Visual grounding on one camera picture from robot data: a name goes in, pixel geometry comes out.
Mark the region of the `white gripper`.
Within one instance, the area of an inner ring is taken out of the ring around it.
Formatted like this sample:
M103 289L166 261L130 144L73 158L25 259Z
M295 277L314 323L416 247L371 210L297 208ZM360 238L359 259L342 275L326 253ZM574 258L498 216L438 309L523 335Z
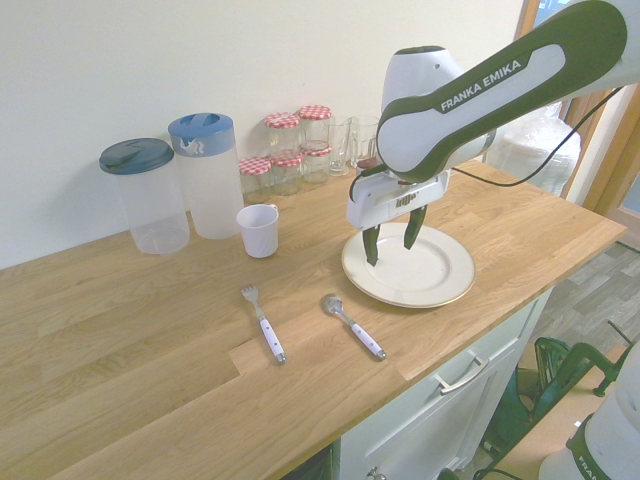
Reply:
M359 176L352 184L347 203L346 218L362 231L366 261L378 262L378 238L382 223L410 212L404 233L404 248L410 250L423 225L427 205L441 199L447 191L451 171L414 184L404 184L389 173Z

